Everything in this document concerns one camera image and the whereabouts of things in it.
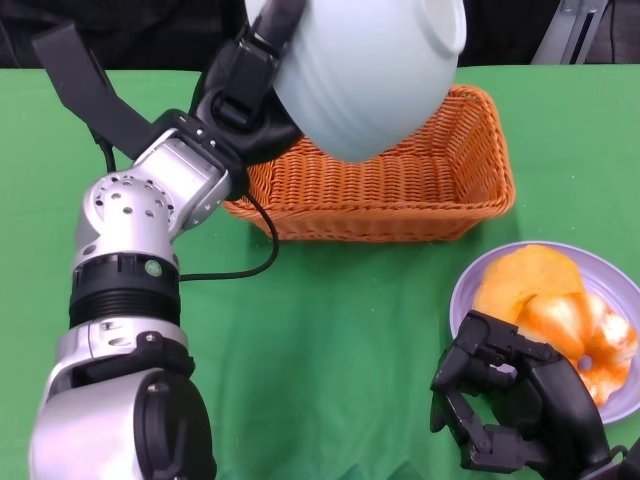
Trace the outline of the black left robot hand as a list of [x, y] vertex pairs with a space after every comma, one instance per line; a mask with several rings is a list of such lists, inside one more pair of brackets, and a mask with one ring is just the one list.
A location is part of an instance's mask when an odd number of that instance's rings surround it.
[[266, 1], [202, 73], [190, 114], [245, 166], [268, 163], [302, 137], [274, 82], [306, 9], [305, 1]]

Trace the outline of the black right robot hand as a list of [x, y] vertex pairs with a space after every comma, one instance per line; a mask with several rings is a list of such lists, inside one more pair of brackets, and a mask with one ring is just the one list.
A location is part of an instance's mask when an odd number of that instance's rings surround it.
[[447, 428], [464, 469], [579, 479], [612, 461], [603, 422], [570, 361], [475, 310], [441, 355], [430, 429]]

